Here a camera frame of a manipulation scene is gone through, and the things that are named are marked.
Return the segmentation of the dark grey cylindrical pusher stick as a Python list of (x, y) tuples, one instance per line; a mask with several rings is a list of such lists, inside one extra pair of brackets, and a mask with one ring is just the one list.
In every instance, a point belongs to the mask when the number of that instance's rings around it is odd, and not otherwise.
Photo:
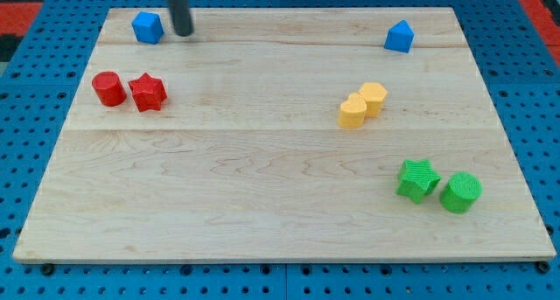
[(166, 2), (175, 33), (180, 37), (192, 35), (194, 27), (189, 0), (166, 0)]

